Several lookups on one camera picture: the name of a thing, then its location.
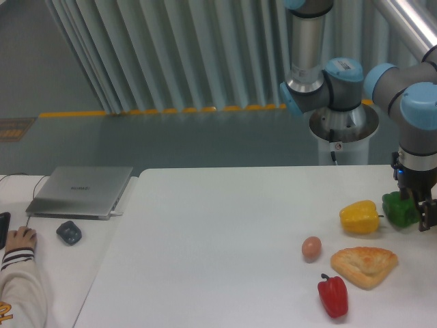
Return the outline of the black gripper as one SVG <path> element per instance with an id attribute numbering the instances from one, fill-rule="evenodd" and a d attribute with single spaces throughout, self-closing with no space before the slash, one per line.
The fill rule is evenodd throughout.
<path id="1" fill-rule="evenodd" d="M 419 156 L 409 152 L 393 152 L 391 167 L 400 200 L 411 198 L 419 205 L 419 230 L 424 232 L 436 226 L 436 200 L 432 198 L 432 188 L 436 185 L 436 153 Z"/>

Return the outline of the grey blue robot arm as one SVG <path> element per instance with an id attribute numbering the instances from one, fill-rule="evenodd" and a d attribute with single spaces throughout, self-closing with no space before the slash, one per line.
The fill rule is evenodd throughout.
<path id="1" fill-rule="evenodd" d="M 357 142 L 378 126 L 366 94 L 399 127 L 399 149 L 392 155 L 401 198 L 419 212 L 419 229 L 436 225 L 436 19 L 417 1 L 376 1 L 417 64 L 401 69 L 380 64 L 363 74 L 361 65 L 338 57 L 322 65 L 325 16 L 332 1 L 286 1 L 292 18 L 291 69 L 280 86 L 287 109 L 311 112 L 311 132 L 330 146 Z"/>

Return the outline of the cream sleeve forearm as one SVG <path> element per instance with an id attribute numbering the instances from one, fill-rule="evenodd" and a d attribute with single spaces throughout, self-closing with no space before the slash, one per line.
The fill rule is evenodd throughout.
<path id="1" fill-rule="evenodd" d="M 18 248 L 5 253 L 1 264 L 1 326 L 43 327 L 47 300 L 34 251 Z"/>

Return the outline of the person's hand on mouse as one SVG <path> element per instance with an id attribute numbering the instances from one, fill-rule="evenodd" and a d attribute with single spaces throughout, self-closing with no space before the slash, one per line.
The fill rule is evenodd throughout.
<path id="1" fill-rule="evenodd" d="M 17 230 L 10 230 L 7 234 L 5 253 L 17 249 L 35 250 L 37 244 L 37 232 L 26 226 L 21 226 Z"/>

